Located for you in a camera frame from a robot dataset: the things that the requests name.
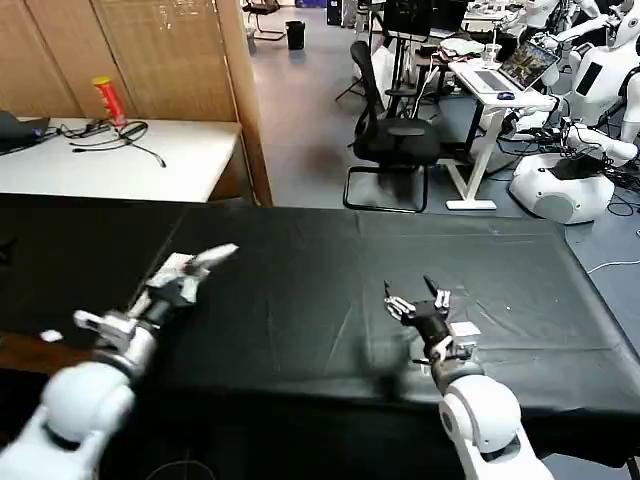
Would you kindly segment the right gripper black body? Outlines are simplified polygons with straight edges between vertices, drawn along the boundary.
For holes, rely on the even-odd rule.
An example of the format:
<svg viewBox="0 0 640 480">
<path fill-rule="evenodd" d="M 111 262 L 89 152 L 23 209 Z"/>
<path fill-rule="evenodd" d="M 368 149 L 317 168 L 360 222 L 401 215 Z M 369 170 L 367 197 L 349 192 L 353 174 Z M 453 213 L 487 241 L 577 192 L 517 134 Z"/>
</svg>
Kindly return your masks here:
<svg viewBox="0 0 640 480">
<path fill-rule="evenodd" d="M 434 346 L 449 335 L 446 320 L 447 313 L 438 310 L 433 300 L 417 302 L 410 315 L 410 325 L 418 331 L 426 346 Z"/>
</svg>

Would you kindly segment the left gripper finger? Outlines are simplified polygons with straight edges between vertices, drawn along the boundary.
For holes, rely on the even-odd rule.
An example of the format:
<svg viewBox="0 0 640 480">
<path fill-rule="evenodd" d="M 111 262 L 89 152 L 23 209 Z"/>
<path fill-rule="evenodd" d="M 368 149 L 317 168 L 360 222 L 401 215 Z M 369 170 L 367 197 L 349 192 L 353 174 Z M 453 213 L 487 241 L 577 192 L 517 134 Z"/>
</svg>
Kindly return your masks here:
<svg viewBox="0 0 640 480">
<path fill-rule="evenodd" d="M 191 265 L 194 255 L 184 253 L 172 253 L 146 281 L 148 288 L 160 288 L 174 280 L 179 281 L 178 293 L 185 300 L 195 300 L 200 283 L 200 273 Z"/>
<path fill-rule="evenodd" d="M 183 278 L 181 296 L 187 302 L 195 303 L 199 286 L 208 278 L 211 270 L 237 251 L 236 244 L 227 243 L 205 250 L 189 259 L 181 269 Z"/>
</svg>

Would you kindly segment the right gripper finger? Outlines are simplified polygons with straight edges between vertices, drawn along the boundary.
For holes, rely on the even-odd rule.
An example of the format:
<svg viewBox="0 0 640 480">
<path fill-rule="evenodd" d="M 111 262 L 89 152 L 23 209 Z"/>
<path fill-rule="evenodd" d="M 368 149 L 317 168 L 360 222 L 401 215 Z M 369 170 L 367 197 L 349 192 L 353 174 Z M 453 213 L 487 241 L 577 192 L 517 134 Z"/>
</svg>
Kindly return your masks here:
<svg viewBox="0 0 640 480">
<path fill-rule="evenodd" d="M 389 315 L 397 321 L 408 321 L 412 318 L 416 312 L 414 304 L 401 298 L 400 296 L 393 295 L 391 292 L 391 285 L 389 282 L 384 282 L 384 304 Z"/>
<path fill-rule="evenodd" d="M 451 292 L 441 289 L 439 285 L 427 275 L 423 276 L 423 280 L 433 296 L 434 308 L 441 314 L 448 314 Z"/>
</svg>

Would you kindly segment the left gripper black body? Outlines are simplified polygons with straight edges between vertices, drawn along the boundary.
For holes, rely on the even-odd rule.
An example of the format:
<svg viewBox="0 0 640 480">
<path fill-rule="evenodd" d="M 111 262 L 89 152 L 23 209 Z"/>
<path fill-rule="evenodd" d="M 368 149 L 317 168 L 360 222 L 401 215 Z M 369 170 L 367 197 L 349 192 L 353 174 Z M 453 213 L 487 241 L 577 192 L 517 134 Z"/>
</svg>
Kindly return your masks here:
<svg viewBox="0 0 640 480">
<path fill-rule="evenodd" d="M 143 310 L 143 320 L 151 325 L 165 325 L 179 309 L 189 306 L 182 295 L 182 282 L 168 282 L 162 286 L 149 286 L 149 304 Z"/>
</svg>

